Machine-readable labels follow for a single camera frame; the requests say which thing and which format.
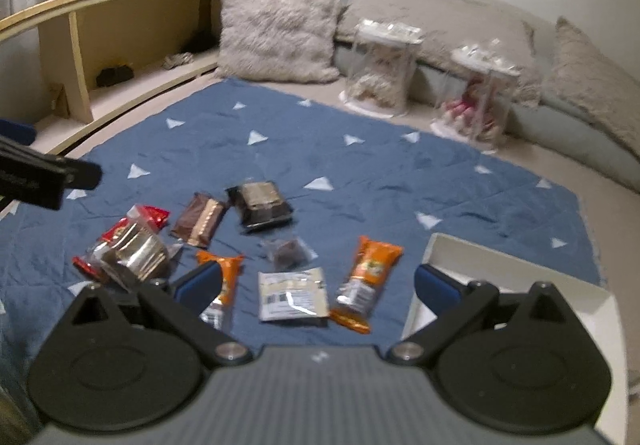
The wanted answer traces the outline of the beige side pillow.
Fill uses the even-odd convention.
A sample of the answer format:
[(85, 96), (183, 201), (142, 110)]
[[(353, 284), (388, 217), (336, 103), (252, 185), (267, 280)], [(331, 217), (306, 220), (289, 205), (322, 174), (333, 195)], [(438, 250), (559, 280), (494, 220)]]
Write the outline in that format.
[(605, 56), (567, 18), (556, 20), (544, 96), (639, 153), (639, 81)]

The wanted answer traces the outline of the beige bundle on shelf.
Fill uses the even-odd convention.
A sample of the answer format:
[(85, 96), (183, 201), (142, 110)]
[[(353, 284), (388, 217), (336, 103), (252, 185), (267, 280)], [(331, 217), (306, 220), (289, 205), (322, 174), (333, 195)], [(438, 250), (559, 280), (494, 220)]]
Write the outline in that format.
[(191, 64), (193, 62), (193, 58), (194, 56), (190, 52), (170, 54), (164, 58), (162, 67), (165, 70), (171, 70), (180, 66)]

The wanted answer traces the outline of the orange snack bar packet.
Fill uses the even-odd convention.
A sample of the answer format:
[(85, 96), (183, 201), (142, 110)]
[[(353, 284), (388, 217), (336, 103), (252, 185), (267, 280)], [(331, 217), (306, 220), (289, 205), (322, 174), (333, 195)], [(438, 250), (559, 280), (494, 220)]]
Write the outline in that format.
[(371, 313), (403, 254), (401, 246), (360, 236), (352, 268), (337, 288), (329, 319), (360, 335), (369, 335)]

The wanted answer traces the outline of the small clear dark candy bag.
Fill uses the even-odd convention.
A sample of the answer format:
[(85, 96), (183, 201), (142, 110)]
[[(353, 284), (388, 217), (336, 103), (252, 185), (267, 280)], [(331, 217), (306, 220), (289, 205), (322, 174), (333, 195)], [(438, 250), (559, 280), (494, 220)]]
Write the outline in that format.
[(299, 237), (264, 239), (262, 249), (276, 272), (297, 269), (317, 259), (318, 254)]

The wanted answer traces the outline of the cream snack packet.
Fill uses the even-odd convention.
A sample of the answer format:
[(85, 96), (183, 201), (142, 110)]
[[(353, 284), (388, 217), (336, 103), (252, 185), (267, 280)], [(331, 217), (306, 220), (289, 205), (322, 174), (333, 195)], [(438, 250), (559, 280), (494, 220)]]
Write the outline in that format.
[(258, 274), (258, 318), (274, 321), (321, 321), (329, 317), (329, 300), (321, 267)]

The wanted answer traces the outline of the beige fuzzy throw blanket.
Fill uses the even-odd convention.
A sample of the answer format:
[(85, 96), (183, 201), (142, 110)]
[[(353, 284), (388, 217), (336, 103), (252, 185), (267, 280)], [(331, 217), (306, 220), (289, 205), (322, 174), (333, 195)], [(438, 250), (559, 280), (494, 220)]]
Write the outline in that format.
[(452, 50), (477, 44), (494, 51), (521, 70), (512, 90), (514, 101), (526, 107), (540, 102), (542, 69), (536, 61), (535, 28), (509, 5), (477, 0), (348, 0), (334, 37), (334, 65), (342, 75), (349, 70), (360, 20), (421, 29), (418, 63), (463, 79), (469, 72), (451, 61)]

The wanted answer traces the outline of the red long snack packet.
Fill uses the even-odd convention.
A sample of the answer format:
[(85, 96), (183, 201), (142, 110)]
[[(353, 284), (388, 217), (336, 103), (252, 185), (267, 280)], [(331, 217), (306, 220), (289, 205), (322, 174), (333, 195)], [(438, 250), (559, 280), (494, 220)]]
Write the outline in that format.
[(168, 247), (158, 236), (169, 216), (164, 209), (134, 205), (84, 255), (73, 257), (72, 263), (81, 273), (100, 283), (114, 281), (125, 289), (128, 275), (122, 269), (137, 280), (150, 279), (169, 262)]

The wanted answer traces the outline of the gold wafer clear pack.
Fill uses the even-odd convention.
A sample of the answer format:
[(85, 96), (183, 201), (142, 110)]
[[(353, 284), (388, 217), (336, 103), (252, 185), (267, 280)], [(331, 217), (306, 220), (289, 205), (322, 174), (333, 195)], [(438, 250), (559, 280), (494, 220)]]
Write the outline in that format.
[(140, 283), (165, 277), (182, 247), (181, 240), (166, 245), (148, 223), (127, 220), (114, 237), (92, 247), (88, 263), (122, 289), (134, 291)]

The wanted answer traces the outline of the brown chocolate wafer packet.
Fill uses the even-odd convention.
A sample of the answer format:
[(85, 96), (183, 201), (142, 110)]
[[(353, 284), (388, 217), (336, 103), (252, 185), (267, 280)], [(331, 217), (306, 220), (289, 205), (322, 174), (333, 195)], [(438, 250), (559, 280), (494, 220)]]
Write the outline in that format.
[(209, 194), (195, 193), (171, 228), (170, 235), (189, 246), (206, 250), (228, 209), (228, 202)]

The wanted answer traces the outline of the black tray cookie pack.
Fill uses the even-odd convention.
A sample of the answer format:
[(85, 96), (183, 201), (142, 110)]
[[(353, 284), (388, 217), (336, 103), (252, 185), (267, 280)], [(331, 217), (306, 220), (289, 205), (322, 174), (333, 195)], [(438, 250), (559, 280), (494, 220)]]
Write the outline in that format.
[(282, 226), (293, 219), (293, 208), (271, 181), (245, 182), (227, 188), (226, 193), (245, 233)]

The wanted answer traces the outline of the wooden curved headboard shelf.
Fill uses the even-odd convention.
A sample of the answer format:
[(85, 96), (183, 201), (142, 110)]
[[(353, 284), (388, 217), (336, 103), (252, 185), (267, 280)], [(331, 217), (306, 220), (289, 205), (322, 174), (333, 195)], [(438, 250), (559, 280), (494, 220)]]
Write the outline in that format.
[[(39, 67), (52, 91), (50, 110), (32, 143), (58, 154), (104, 124), (174, 87), (214, 70), (220, 0), (48, 0), (6, 17), (1, 39), (38, 35)], [(167, 55), (193, 62), (165, 70)], [(106, 67), (128, 65), (134, 78), (98, 88)]]

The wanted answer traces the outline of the black item on shelf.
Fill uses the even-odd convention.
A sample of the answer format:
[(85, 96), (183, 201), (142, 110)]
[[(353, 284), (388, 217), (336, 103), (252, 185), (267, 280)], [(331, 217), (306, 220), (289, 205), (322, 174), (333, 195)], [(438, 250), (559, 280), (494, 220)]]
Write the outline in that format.
[(96, 76), (98, 88), (109, 88), (134, 78), (134, 70), (128, 65), (118, 65), (103, 68)]

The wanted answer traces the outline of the clear case pink doll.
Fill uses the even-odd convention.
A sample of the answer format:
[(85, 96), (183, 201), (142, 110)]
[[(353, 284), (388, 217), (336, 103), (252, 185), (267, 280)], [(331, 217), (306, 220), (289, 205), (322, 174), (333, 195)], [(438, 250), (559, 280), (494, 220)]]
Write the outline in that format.
[(454, 79), (447, 74), (442, 79), (431, 130), (441, 138), (495, 153), (503, 140), (521, 68), (504, 56), (498, 38), (459, 46), (450, 52), (450, 60), (462, 76)]

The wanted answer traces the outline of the clear case white plush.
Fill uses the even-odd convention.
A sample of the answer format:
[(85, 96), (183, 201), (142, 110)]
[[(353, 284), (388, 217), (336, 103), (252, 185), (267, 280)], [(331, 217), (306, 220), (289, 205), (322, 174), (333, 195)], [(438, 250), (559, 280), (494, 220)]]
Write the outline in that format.
[(355, 112), (390, 119), (408, 110), (410, 82), (424, 40), (421, 28), (360, 20), (341, 102)]

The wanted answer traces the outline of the fluffy cream pillow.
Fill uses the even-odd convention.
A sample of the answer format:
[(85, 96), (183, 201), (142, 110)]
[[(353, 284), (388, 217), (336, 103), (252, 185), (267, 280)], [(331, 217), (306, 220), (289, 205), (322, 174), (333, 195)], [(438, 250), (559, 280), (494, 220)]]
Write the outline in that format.
[(216, 76), (327, 83), (342, 0), (221, 0)]

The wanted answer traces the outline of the blue quilted triangle blanket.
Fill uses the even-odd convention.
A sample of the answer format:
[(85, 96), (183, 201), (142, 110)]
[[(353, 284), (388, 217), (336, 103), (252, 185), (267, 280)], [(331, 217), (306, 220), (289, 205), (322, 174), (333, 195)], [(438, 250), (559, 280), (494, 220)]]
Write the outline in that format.
[(232, 335), (264, 344), (369, 343), (389, 347), (404, 326), (413, 272), (436, 231), (597, 283), (599, 268), (577, 197), (474, 148), (296, 96), (226, 80), (93, 148), (100, 186), (61, 210), (21, 205), (1, 222), (1, 365), (24, 375), (73, 300), (73, 257), (135, 204), (178, 216), (193, 195), (271, 181), (293, 209), (283, 236), (318, 255), (330, 290), (347, 275), (361, 237), (404, 253), (372, 314), (369, 335), (342, 327), (286, 328), (258, 319), (259, 235), (235, 212), (210, 250), (241, 254)]

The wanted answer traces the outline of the grey folded duvet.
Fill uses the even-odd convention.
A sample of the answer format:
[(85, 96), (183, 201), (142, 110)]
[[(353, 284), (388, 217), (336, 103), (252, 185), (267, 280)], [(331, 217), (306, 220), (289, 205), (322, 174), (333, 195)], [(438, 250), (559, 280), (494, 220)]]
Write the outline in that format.
[[(352, 45), (335, 42), (334, 64), (344, 76), (351, 59)], [(445, 77), (446, 72), (418, 63), (410, 84), (410, 101), (435, 107)], [(552, 102), (535, 108), (512, 103), (506, 133), (573, 158), (639, 194), (639, 158), (583, 114), (576, 116), (564, 106), (557, 109)]]

